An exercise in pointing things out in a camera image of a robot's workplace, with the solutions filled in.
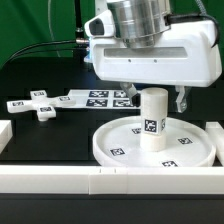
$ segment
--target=white block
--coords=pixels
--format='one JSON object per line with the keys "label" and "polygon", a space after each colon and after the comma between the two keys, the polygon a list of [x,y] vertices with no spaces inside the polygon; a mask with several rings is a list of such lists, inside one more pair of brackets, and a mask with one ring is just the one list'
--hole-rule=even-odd
{"label": "white block", "polygon": [[0,166],[0,193],[88,194],[89,167]]}
{"label": "white block", "polygon": [[131,168],[128,194],[224,194],[224,169]]}
{"label": "white block", "polygon": [[89,194],[126,194],[125,168],[99,167],[89,176]]}
{"label": "white block", "polygon": [[11,121],[0,121],[0,153],[2,153],[9,140],[12,138]]}
{"label": "white block", "polygon": [[224,166],[224,130],[218,122],[207,122],[206,132],[216,145],[216,155]]}

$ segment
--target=white cross-shaped piece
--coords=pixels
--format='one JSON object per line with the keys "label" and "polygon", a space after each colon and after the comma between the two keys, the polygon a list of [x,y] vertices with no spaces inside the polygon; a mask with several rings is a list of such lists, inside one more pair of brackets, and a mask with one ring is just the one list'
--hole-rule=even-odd
{"label": "white cross-shaped piece", "polygon": [[56,117],[54,107],[69,107],[75,104],[72,96],[59,96],[48,98],[45,90],[31,91],[31,100],[19,100],[7,102],[9,113],[20,113],[36,110],[39,121],[47,121]]}

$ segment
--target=black wire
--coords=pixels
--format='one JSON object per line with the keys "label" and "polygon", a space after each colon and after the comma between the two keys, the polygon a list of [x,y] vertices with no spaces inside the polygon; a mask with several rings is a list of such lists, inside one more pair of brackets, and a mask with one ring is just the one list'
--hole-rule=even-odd
{"label": "black wire", "polygon": [[62,41],[51,41],[51,42],[33,44],[33,45],[29,45],[27,47],[24,47],[21,50],[16,51],[13,55],[11,55],[11,57],[13,58],[17,54],[23,53],[25,51],[28,51],[30,49],[37,48],[37,47],[52,46],[52,45],[55,46],[55,45],[64,45],[64,44],[75,44],[75,43],[76,43],[75,40],[62,40]]}
{"label": "black wire", "polygon": [[4,66],[6,66],[8,63],[12,62],[14,59],[18,58],[18,57],[22,57],[28,54],[35,54],[35,53],[45,53],[45,52],[55,52],[55,51],[73,51],[73,50],[85,50],[86,48],[80,48],[80,47],[76,47],[76,48],[62,48],[62,49],[51,49],[51,50],[39,50],[39,51],[29,51],[29,52],[24,52],[24,53],[20,53],[15,55],[14,57],[10,57],[2,66],[2,68],[4,68]]}

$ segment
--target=black table surface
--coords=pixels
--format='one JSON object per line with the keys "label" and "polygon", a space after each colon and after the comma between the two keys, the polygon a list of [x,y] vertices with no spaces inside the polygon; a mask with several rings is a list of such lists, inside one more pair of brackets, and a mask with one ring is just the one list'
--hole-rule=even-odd
{"label": "black table surface", "polygon": [[[57,117],[39,122],[36,112],[9,114],[6,102],[30,99],[30,91],[48,97],[70,89],[120,89],[101,81],[77,58],[27,58],[0,71],[0,119],[12,120],[14,137],[0,154],[0,164],[98,165],[92,136],[102,124],[140,114],[133,110],[56,109]],[[138,89],[150,85],[136,85]],[[176,93],[169,91],[169,116],[203,127],[224,120],[223,76],[208,88],[193,88],[188,109],[174,111]],[[223,223],[222,195],[12,195],[0,194],[0,223]]]}

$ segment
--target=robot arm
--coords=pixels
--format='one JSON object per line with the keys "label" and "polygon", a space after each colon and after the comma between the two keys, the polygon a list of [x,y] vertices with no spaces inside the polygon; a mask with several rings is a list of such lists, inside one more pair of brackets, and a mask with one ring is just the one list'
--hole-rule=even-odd
{"label": "robot arm", "polygon": [[[85,25],[100,79],[122,86],[174,85],[180,93],[177,102],[182,103],[188,92],[184,86],[207,87],[221,75],[219,49],[213,47],[214,22],[189,22],[181,17],[182,23],[170,24],[168,0],[106,2],[108,10]],[[133,95],[131,91],[126,89],[128,95]]]}

